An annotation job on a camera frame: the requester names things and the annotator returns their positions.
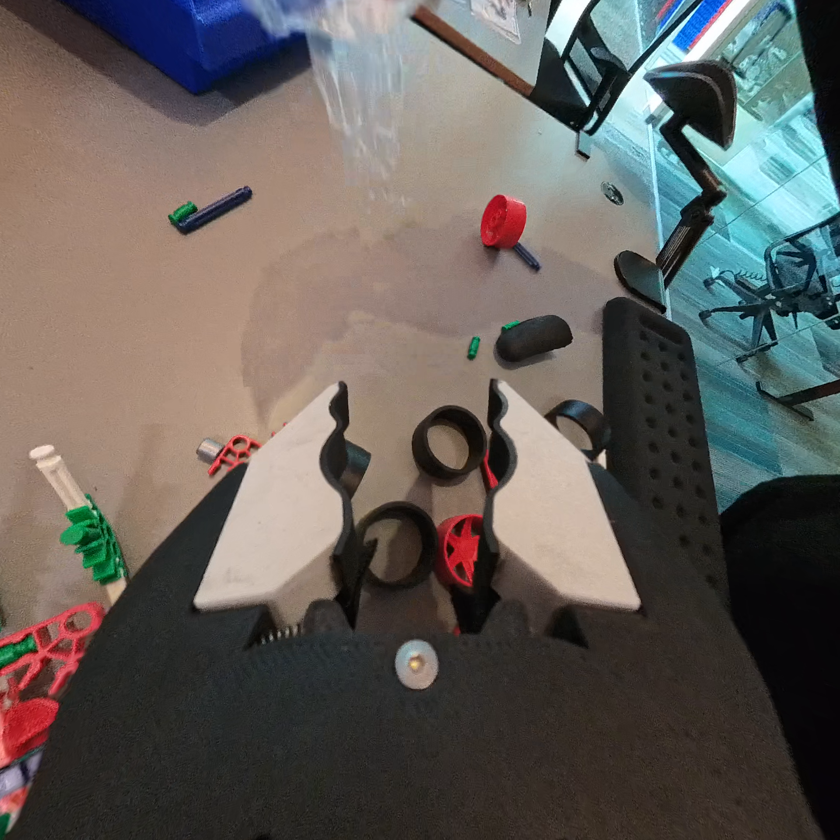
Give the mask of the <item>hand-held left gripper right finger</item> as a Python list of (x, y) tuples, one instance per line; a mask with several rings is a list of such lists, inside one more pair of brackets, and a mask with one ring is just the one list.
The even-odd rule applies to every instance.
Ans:
[(476, 559), (476, 628), (501, 601), (531, 630), (579, 606), (637, 613), (641, 598), (592, 475), (592, 462), (507, 382), (489, 385), (490, 471)]

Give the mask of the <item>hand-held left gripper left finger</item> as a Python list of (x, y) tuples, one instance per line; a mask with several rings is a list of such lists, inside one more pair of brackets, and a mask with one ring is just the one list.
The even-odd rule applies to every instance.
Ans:
[(342, 488), (349, 392), (329, 385), (250, 456), (203, 579), (201, 612), (268, 608), (281, 627), (334, 600), (356, 623), (364, 580), (352, 498)]

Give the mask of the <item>red wheel with black tyre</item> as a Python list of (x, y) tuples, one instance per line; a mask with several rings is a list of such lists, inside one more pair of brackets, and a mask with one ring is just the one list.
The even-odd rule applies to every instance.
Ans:
[[(445, 464), (432, 449), (429, 430), (441, 424), (454, 426), (467, 444), (467, 458), (461, 467)], [(487, 444), (487, 433), (475, 414), (462, 406), (443, 405), (426, 415), (415, 427), (412, 451), (416, 466), (428, 476), (438, 480), (455, 480), (479, 467), (487, 453)]]

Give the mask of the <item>multicoloured toy frame assembly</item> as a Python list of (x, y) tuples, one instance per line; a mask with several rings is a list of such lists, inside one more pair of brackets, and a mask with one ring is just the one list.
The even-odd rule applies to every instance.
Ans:
[[(29, 457), (65, 508), (59, 536), (113, 605), (129, 581), (128, 569), (109, 521), (83, 492), (52, 445)], [(98, 602), (71, 607), (2, 639), (1, 646), (1, 835), (16, 823), (43, 757), (60, 699), (78, 670), (105, 616)]]

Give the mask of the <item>plastic bag of red wheels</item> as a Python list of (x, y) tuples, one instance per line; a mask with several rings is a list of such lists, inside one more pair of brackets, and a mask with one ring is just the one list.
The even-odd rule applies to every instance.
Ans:
[(271, 36), (304, 35), (350, 184), (397, 204), (406, 37), (418, 1), (246, 1)]

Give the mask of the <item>person's right forearm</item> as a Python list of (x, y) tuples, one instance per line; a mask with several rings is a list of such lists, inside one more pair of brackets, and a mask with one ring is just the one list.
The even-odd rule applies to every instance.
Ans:
[(839, 2), (794, 1), (817, 128), (839, 193)]

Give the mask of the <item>red fan connector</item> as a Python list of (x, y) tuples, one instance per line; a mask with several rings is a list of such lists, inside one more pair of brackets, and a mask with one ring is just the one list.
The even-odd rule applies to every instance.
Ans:
[(223, 452), (208, 466), (207, 474), (214, 477), (222, 468), (227, 471), (248, 461), (250, 456), (261, 448), (261, 443), (247, 435), (232, 436), (225, 444)]

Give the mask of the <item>red toy wheel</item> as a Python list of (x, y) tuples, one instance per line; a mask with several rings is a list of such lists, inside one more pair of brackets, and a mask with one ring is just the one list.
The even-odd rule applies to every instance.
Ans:
[(513, 249), (522, 238), (528, 219), (526, 204), (506, 194), (493, 196), (482, 214), (479, 236), (483, 246)]
[(435, 573), (444, 587), (472, 587), (482, 525), (482, 517), (470, 513), (447, 518), (437, 526)]

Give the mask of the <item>black perforated foam strip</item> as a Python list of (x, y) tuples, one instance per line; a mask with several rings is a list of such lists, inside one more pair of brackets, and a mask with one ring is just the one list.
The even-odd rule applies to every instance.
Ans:
[(730, 607), (696, 359), (688, 332), (630, 298), (602, 317), (611, 474)]

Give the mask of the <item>black foam cylinder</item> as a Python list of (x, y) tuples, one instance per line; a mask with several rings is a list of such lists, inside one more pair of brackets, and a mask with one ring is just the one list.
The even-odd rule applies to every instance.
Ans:
[(507, 332), (500, 331), (496, 352), (500, 360), (519, 364), (531, 358), (568, 347), (574, 340), (570, 325), (556, 314), (520, 321)]

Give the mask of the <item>thick blue rod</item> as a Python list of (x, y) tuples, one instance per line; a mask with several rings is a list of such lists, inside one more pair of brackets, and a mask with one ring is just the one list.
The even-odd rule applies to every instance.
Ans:
[(197, 208), (195, 214), (189, 216), (189, 218), (177, 227), (174, 227), (179, 233), (188, 235), (243, 206), (252, 197), (253, 191), (250, 186), (245, 185), (239, 187), (239, 189), (218, 198), (215, 202), (205, 207)]

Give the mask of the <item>blue plastic bin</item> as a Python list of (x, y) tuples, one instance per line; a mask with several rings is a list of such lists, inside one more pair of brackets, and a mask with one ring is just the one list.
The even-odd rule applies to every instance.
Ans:
[(191, 93), (303, 41), (269, 35), (239, 1), (65, 1)]

